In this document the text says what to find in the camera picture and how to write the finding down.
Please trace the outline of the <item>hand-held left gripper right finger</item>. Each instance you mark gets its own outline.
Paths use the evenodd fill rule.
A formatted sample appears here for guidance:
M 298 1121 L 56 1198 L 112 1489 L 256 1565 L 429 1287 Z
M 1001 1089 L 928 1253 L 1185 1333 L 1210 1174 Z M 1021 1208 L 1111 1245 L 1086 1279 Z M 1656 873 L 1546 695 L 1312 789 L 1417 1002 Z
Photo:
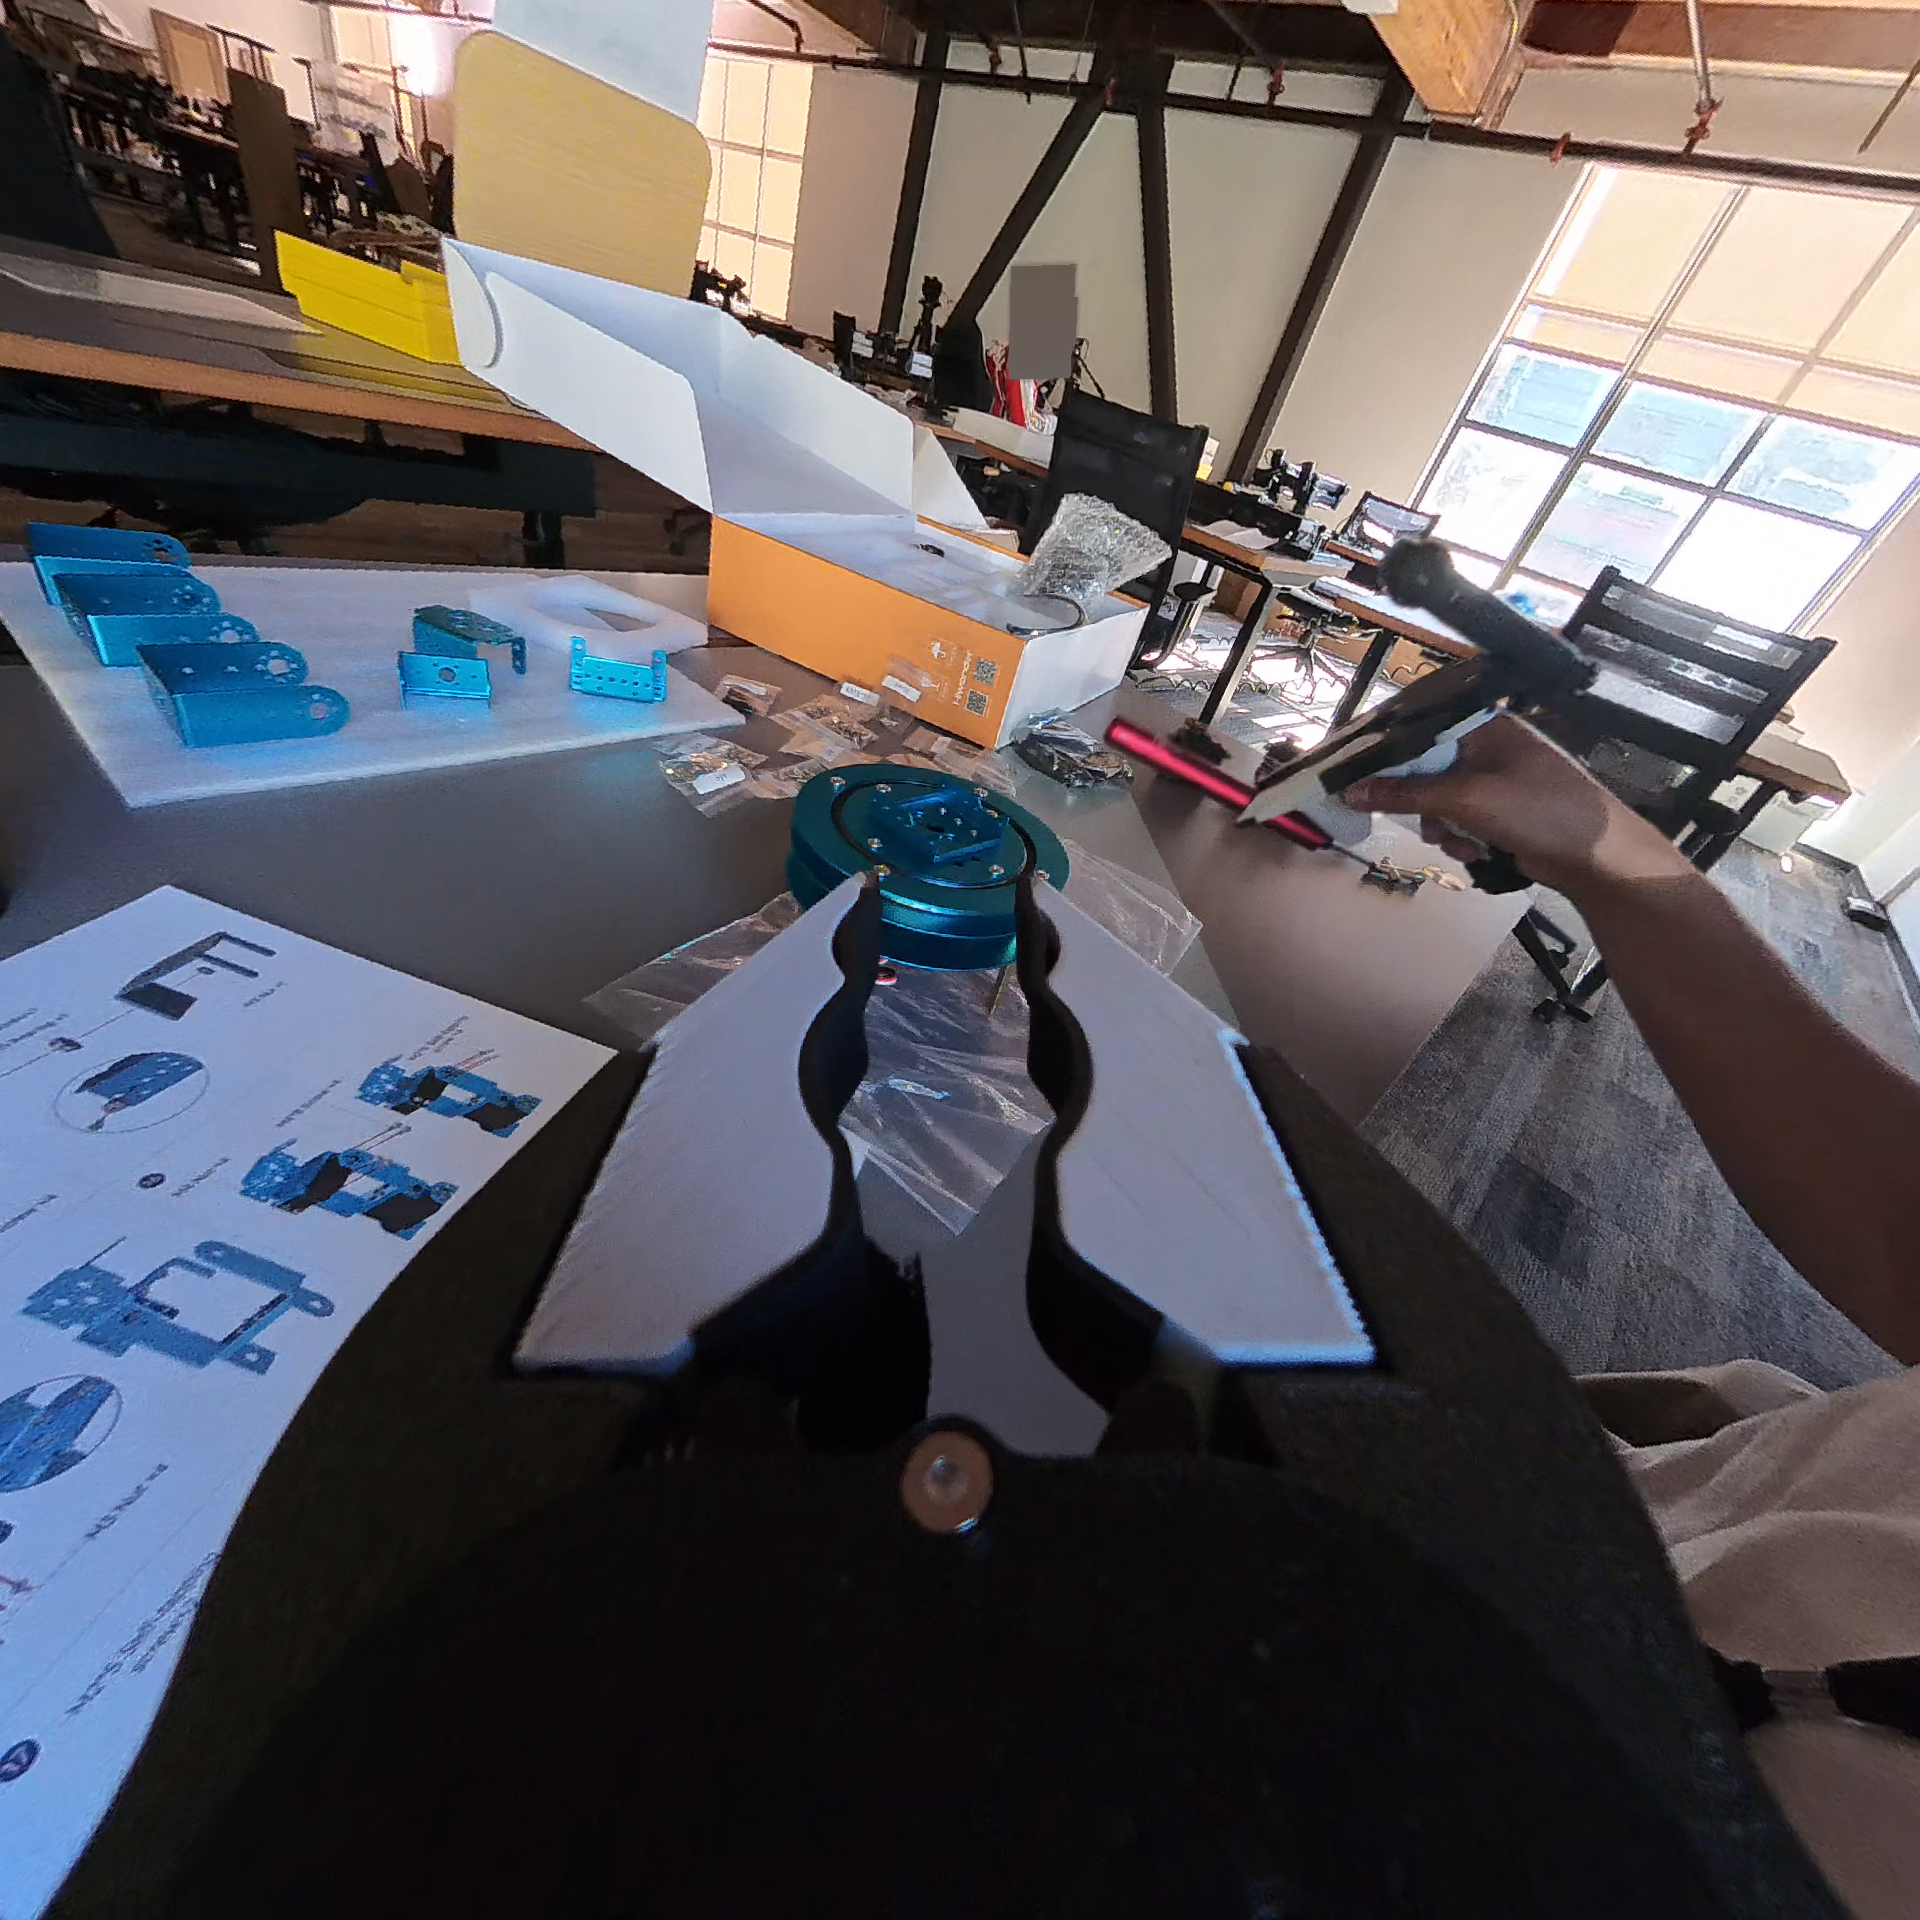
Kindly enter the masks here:
M 1014 896 L 1047 1104 L 1026 1317 L 1055 1364 L 1376 1364 L 1243 1036 L 1048 881 Z

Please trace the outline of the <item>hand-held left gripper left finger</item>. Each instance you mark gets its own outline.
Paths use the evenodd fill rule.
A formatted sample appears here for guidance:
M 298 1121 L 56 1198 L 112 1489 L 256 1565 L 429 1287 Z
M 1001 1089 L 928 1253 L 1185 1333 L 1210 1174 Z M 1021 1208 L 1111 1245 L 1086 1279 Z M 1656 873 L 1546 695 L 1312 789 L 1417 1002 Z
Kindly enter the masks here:
M 846 879 L 655 1032 L 551 1263 L 522 1373 L 818 1373 L 873 1287 L 840 1114 L 880 889 Z

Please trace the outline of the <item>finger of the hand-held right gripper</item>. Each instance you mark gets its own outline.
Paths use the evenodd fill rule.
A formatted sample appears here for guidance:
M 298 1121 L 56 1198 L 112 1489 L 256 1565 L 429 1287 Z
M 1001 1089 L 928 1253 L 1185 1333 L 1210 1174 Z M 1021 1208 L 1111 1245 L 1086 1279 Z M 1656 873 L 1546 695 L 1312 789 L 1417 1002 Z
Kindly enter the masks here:
M 1403 770 L 1483 725 L 1504 696 L 1504 668 L 1490 655 L 1453 661 L 1377 706 L 1335 727 L 1270 780 L 1272 793 L 1344 793 L 1355 781 Z
M 1466 712 L 1417 712 L 1389 717 L 1374 709 L 1329 730 L 1309 753 L 1290 760 L 1275 781 L 1254 791 L 1241 825 L 1299 814 L 1333 832 L 1328 821 L 1345 817 L 1344 796 L 1355 783 L 1441 775 L 1455 758 L 1455 742 L 1469 730 Z

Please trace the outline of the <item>red screwdriver handle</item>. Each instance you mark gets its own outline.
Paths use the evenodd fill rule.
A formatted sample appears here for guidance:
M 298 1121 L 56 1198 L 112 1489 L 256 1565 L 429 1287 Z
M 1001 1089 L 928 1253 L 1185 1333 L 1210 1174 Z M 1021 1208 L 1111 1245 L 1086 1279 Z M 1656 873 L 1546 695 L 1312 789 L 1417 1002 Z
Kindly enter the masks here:
M 1256 798 L 1256 791 L 1235 775 L 1230 775 L 1219 760 L 1192 753 L 1185 746 L 1175 745 L 1170 738 L 1155 736 L 1121 716 L 1107 720 L 1103 740 L 1128 760 L 1137 760 L 1175 783 L 1192 785 L 1235 815 L 1241 815 Z M 1309 823 L 1299 814 L 1282 814 L 1262 821 L 1258 825 L 1277 832 L 1295 847 L 1305 847 L 1309 852 L 1335 852 L 1367 873 L 1381 870 L 1374 857 L 1338 846 L 1323 826 Z

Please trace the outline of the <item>teal round turntable base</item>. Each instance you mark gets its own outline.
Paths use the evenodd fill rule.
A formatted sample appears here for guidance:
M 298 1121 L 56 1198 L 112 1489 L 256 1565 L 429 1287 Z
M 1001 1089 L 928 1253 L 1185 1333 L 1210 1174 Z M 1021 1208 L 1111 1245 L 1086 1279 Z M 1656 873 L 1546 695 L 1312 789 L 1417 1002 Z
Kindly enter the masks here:
M 1019 887 L 1065 887 L 1069 857 L 1050 826 L 982 783 L 901 760 L 833 765 L 795 798 L 786 889 L 810 906 L 864 874 L 880 892 L 885 962 L 999 970 L 1017 960 Z

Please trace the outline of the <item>pile of small parts bags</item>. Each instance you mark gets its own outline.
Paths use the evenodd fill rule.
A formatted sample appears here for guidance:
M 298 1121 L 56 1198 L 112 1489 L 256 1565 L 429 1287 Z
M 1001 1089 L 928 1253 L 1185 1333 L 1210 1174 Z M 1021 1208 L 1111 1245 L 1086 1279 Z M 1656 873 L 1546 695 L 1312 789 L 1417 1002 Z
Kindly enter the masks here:
M 959 777 L 999 796 L 1017 791 L 1017 777 L 993 751 L 853 684 L 789 695 L 767 679 L 726 673 L 713 696 L 737 727 L 655 742 L 662 780 L 705 817 L 755 799 L 789 802 L 818 775 L 878 760 Z

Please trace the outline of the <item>white instruction manual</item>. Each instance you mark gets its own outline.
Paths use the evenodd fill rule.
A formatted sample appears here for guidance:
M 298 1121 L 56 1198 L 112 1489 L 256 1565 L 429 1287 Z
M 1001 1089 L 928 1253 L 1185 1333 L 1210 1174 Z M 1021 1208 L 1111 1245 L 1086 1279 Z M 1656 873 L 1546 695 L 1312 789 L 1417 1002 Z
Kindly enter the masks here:
M 3 960 L 2 1020 L 2 1908 L 42 1916 L 334 1352 L 614 1053 L 170 885 Z

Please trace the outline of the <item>person's right forearm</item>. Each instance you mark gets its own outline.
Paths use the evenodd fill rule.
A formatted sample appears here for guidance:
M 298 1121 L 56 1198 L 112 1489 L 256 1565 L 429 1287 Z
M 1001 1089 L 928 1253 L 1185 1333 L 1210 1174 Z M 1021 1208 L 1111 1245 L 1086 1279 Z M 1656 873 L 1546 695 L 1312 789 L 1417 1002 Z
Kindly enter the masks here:
M 1638 817 L 1553 881 L 1742 1208 L 1901 1364 L 1917 1359 L 1917 1086 L 1840 1024 Z

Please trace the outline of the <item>person's right hand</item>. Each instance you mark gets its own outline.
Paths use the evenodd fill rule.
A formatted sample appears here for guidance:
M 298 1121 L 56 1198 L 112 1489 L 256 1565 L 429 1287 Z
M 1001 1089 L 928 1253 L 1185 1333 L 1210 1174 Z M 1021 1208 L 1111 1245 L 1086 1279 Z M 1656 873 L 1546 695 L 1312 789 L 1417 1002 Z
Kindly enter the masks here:
M 1506 852 L 1528 881 L 1574 904 L 1691 874 L 1665 836 L 1509 712 L 1464 734 L 1441 773 L 1374 775 L 1349 783 L 1341 799 L 1417 821 L 1424 841 L 1463 863 Z

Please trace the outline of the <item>black office chair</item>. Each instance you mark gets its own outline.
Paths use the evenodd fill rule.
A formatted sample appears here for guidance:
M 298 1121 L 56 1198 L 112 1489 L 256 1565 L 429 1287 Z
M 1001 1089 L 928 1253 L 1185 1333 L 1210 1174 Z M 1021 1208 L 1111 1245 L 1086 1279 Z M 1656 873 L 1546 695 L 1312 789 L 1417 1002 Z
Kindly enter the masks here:
M 1777 796 L 1845 798 L 1838 775 L 1791 775 L 1761 734 L 1833 654 L 1833 640 L 1763 630 L 1606 567 L 1563 629 L 1591 684 L 1528 722 L 1582 760 L 1699 870 Z
M 1086 388 L 1069 388 L 1053 421 L 1047 474 L 1024 520 L 1019 551 L 1033 552 L 1069 493 L 1106 500 L 1167 551 L 1179 549 L 1208 429 L 1139 413 Z

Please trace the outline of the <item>large clear plastic bag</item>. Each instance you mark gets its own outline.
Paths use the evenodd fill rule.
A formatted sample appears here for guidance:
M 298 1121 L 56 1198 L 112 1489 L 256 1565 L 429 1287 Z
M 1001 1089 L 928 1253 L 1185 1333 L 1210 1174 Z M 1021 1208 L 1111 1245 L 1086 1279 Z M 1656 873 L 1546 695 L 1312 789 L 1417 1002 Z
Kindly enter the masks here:
M 1154 970 L 1175 975 L 1198 943 L 1200 919 L 1170 887 L 1075 842 L 1065 850 L 1065 897 Z M 609 980 L 587 1006 L 646 1049 L 802 911 L 779 894 Z M 1026 1071 L 1026 1028 L 1011 973 L 897 966 L 867 1001 L 870 1064 L 843 1111 L 853 1162 L 875 1160 L 943 1230 L 965 1230 L 1048 1125 Z

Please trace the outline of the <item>large grid window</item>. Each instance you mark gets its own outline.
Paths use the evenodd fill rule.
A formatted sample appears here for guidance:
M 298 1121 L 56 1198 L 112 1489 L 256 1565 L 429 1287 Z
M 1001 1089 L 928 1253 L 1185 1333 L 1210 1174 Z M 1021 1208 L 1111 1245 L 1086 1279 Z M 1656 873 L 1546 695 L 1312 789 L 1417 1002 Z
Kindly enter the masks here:
M 1912 199 L 1592 165 L 1438 441 L 1463 574 L 1800 633 L 1917 492 Z

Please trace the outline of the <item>wooden background table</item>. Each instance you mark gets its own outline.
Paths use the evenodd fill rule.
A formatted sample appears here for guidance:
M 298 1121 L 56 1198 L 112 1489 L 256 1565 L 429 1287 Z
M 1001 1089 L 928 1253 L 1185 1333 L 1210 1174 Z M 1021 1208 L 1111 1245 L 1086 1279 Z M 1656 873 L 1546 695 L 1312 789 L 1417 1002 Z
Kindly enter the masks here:
M 1256 582 L 1270 588 L 1275 600 L 1282 589 L 1306 593 L 1321 613 L 1295 614 L 1294 622 L 1299 625 L 1314 620 L 1321 625 L 1338 622 L 1355 625 L 1355 640 L 1306 637 L 1297 645 L 1297 650 L 1306 655 L 1309 679 L 1318 672 L 1318 663 L 1333 655 L 1345 661 L 1350 669 L 1329 710 L 1329 725 L 1349 722 L 1374 700 L 1376 684 L 1384 679 L 1400 647 L 1419 654 L 1424 668 L 1477 655 L 1473 647 L 1447 622 L 1405 607 L 1381 591 L 1376 565 L 1384 549 L 1367 536 L 1350 541 L 1344 535 L 1328 535 L 1312 556 L 1303 558 L 1290 545 L 1269 541 L 1262 532 L 1233 520 L 1187 524 L 1184 552 L 1239 577 L 1254 568 Z M 1791 738 L 1783 717 L 1761 728 L 1738 764 L 1745 777 L 1771 781 L 1798 799 L 1816 798 L 1823 805 L 1840 805 L 1853 791 L 1838 760 Z

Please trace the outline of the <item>bubble wrap bag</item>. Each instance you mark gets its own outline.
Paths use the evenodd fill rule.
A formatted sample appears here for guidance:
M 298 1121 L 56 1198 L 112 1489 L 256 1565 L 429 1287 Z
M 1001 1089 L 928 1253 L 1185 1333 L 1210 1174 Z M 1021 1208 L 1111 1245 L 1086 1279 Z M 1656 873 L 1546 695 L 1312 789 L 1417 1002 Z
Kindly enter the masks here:
M 1065 493 L 1017 574 L 1024 599 L 1050 599 L 1096 617 L 1118 588 L 1154 577 L 1173 545 L 1111 500 Z

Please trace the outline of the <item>orange white cardboard box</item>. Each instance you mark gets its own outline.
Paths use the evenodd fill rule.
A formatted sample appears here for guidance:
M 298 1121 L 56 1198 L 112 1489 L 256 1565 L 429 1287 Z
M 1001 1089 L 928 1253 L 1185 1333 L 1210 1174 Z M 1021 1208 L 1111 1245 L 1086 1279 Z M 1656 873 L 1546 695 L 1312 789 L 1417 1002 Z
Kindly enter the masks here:
M 463 365 L 713 516 L 897 512 L 985 541 L 938 441 L 725 311 L 446 239 Z M 978 746 L 1112 689 L 1144 622 L 1017 637 L 809 559 L 711 575 L 707 622 Z

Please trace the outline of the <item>white foam sheet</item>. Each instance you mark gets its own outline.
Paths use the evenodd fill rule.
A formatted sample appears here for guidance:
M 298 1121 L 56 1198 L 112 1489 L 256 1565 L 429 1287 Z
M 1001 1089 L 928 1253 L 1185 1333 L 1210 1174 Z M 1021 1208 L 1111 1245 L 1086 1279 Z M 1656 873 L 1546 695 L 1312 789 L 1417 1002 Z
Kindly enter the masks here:
M 394 655 L 411 645 L 418 606 L 469 606 L 469 584 L 568 575 L 522 567 L 415 568 L 385 565 L 205 565 L 221 600 L 262 640 L 303 654 L 309 679 L 339 689 L 351 717 L 338 734 L 242 746 L 187 749 L 159 716 L 145 679 L 106 668 L 40 596 L 32 565 L 2 565 L 3 625 L 87 753 L 131 808 L 266 793 L 279 785 L 393 777 L 449 765 L 544 757 L 641 736 L 735 728 L 737 717 L 682 661 L 667 669 L 659 704 L 594 700 L 566 686 L 568 658 L 527 647 L 527 672 L 494 663 L 494 700 L 400 700 Z M 705 580 L 695 574 L 576 574 L 701 617 Z

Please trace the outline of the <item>person's beige clothing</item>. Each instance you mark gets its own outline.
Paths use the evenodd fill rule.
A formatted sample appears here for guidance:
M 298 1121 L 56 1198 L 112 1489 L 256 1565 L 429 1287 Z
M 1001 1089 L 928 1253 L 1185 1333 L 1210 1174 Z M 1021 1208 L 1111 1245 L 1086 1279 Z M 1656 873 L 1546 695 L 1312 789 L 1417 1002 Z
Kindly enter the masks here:
M 1917 1381 L 1818 1389 L 1761 1359 L 1585 1376 L 1702 1642 L 1826 1676 L 1917 1652 Z M 1851 1916 L 1917 1916 L 1914 1710 L 1791 1701 L 1743 1745 Z

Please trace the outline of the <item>wooden side table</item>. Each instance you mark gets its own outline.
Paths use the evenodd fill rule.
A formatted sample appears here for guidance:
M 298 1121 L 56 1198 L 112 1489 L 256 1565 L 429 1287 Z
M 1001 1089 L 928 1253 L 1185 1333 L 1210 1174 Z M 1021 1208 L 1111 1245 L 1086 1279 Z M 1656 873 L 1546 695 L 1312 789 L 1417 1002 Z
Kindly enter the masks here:
M 144 393 L 176 393 L 201 399 L 237 399 L 303 416 L 335 416 L 381 424 L 413 424 L 489 441 L 591 450 L 566 431 L 513 404 L 469 398 L 418 396 L 362 380 L 218 368 L 153 351 L 128 351 L 90 342 L 63 342 L 25 332 L 2 332 L 2 368 L 49 377 L 75 377 Z

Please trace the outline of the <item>yellow plastic box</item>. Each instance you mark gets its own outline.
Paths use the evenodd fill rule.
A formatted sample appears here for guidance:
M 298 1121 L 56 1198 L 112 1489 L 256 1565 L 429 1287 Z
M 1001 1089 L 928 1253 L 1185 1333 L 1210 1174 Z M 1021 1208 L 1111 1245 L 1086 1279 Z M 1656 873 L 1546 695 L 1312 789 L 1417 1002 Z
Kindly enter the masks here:
M 287 230 L 272 239 L 280 289 L 303 318 L 431 365 L 462 362 L 443 272 L 409 261 L 383 266 Z

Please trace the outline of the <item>pale yellow board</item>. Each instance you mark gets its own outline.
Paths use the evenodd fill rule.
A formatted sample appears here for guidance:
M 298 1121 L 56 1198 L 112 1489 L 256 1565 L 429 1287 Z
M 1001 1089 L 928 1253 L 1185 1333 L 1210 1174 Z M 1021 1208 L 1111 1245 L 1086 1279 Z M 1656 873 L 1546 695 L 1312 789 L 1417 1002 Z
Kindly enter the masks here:
M 687 296 L 713 175 L 697 122 L 504 31 L 462 42 L 453 112 L 462 244 Z

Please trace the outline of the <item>teal multi-hole bracket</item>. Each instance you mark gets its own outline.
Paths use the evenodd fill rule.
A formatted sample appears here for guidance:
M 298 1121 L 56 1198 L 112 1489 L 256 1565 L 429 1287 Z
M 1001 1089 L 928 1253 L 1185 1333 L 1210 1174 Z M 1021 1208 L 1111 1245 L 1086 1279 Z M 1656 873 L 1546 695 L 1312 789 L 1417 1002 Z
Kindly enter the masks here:
M 513 676 L 525 673 L 525 637 L 513 625 L 469 607 L 425 606 L 413 610 L 411 655 L 481 663 L 485 648 L 504 648 Z

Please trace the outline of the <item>large blue U bracket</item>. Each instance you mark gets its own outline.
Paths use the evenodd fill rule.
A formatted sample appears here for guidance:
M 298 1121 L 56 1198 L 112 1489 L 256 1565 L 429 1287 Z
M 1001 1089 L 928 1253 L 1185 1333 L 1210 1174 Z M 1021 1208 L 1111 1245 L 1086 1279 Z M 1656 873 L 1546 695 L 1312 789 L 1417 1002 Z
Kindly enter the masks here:
M 309 679 L 277 640 L 174 640 L 134 650 L 159 716 L 187 749 L 338 734 L 346 696 Z
M 25 536 L 40 596 L 47 602 L 56 600 L 65 575 L 192 570 L 184 545 L 170 535 L 32 519 Z
M 93 568 L 54 575 L 53 606 L 97 664 L 138 664 L 138 648 L 174 642 L 254 642 L 254 622 L 179 567 Z

